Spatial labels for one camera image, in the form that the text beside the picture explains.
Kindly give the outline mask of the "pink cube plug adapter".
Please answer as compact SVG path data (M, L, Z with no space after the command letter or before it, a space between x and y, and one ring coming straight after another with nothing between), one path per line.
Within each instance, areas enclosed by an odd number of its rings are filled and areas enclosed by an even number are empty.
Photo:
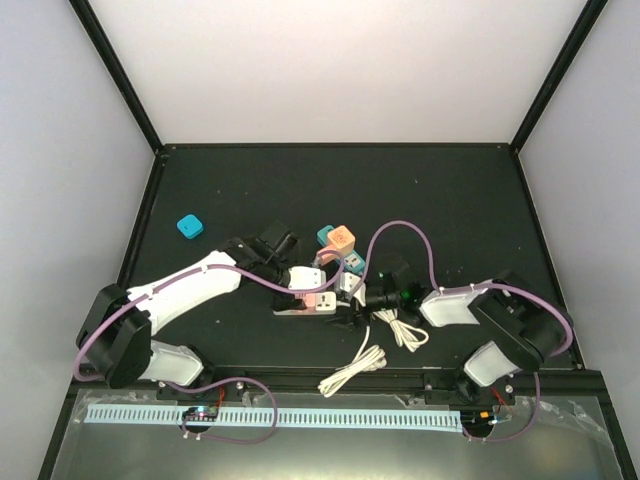
M320 302L316 293L295 294L294 309L302 312L315 312Z

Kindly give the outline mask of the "white power strip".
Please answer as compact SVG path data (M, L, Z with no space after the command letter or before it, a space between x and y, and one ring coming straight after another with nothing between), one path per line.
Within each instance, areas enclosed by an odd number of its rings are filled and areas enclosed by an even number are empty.
M335 292L278 294L271 308L279 316L331 315L337 310L337 297Z

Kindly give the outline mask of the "teal power strip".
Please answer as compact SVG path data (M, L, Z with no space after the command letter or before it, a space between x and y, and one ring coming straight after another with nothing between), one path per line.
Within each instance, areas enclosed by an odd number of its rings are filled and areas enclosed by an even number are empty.
M323 248L326 245L327 233L333 230L334 228L336 227L333 227L332 225L327 225L316 233L316 237L321 248ZM348 272L356 275L361 274L364 271L364 268L366 266L363 258L355 251L355 247L352 253L348 255L346 258L344 258L344 261L345 261L345 269Z

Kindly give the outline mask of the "orange cube plug adapter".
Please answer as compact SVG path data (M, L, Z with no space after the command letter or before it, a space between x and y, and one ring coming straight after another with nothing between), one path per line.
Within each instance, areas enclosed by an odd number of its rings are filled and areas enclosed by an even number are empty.
M326 245L316 254L319 265L346 258L354 250L356 238L354 234L344 225L334 228L327 233Z

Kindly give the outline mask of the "blue plug adapter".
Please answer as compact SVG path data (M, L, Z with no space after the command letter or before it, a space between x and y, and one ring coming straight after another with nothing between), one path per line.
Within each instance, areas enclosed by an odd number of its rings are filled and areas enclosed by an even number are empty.
M177 221L176 227L178 231L189 240L199 236L204 231L204 225L201 220L194 214L187 214Z

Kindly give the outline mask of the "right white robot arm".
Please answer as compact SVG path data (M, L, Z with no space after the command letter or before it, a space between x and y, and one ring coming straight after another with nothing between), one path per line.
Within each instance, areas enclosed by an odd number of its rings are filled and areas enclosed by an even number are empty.
M573 322L561 307L532 293L518 274L506 271L477 285L429 289L403 259L370 283L347 272L336 293L347 328L386 324L398 347L414 353L432 329L478 327L486 341L455 369L448 388L465 403L485 397L497 381L518 372L536 373L574 339Z

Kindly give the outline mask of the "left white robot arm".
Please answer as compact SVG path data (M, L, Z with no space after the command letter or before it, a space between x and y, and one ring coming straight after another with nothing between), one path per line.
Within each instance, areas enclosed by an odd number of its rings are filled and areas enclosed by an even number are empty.
M155 335L204 302L237 290L245 280L272 284L283 293L319 287L323 275L318 269L290 264L296 244L291 230L275 224L260 236L231 238L160 280L129 289L104 287L77 336L76 360L87 361L94 379L105 380L111 388L138 380L168 381L193 399L207 397L215 376L202 357L191 347L157 341Z

